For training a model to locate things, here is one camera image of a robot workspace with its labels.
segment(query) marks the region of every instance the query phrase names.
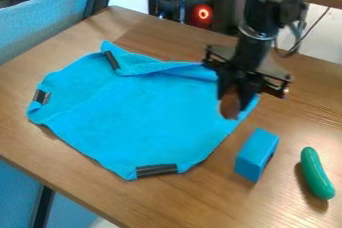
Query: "table leg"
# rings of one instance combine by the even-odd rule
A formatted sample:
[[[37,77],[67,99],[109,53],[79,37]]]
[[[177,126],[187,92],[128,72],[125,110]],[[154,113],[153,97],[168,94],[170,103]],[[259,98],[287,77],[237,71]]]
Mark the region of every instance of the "table leg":
[[[54,191],[43,186],[32,228],[46,227],[54,195]]]

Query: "floor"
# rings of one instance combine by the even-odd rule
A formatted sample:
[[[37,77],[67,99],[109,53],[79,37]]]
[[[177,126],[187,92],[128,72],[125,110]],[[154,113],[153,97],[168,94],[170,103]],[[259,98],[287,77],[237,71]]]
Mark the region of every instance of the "floor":
[[[310,28],[325,10],[326,7],[324,6],[310,4],[306,30]],[[303,40],[299,52],[304,55],[342,64],[341,36],[342,10],[331,8],[326,16]],[[288,29],[284,29],[278,39],[279,47],[282,49],[290,49],[294,43],[294,37]]]

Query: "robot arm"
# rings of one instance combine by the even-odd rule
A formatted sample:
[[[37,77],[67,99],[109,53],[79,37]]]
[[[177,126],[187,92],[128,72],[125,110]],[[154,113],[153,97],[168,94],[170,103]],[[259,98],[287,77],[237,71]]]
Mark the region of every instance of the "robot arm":
[[[246,0],[235,53],[208,46],[204,65],[218,75],[221,113],[235,118],[257,93],[283,98],[293,77],[268,56],[280,28],[300,21],[303,0]]]

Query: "blue panel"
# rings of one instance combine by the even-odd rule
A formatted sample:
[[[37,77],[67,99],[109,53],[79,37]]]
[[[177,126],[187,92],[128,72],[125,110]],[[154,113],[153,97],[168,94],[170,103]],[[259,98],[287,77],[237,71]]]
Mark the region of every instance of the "blue panel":
[[[96,215],[56,193],[46,228],[87,228]]]
[[[0,161],[0,227],[29,227],[40,188],[37,181]]]
[[[30,0],[0,9],[0,64],[82,19],[87,0]]]

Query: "black cloth corner tab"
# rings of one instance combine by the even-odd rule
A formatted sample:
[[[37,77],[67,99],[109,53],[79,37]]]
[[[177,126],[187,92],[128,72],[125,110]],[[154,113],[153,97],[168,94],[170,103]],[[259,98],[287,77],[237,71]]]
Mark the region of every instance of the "black cloth corner tab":
[[[104,55],[106,56],[108,62],[110,63],[110,65],[113,67],[114,70],[120,69],[120,65],[119,65],[118,61],[115,59],[112,52],[106,51],[106,52],[104,52]]]
[[[176,173],[178,173],[176,164],[148,165],[137,167],[138,178]]]
[[[50,95],[51,93],[49,92],[44,92],[43,90],[37,89],[32,101],[36,101],[40,104],[45,104],[49,100]]]

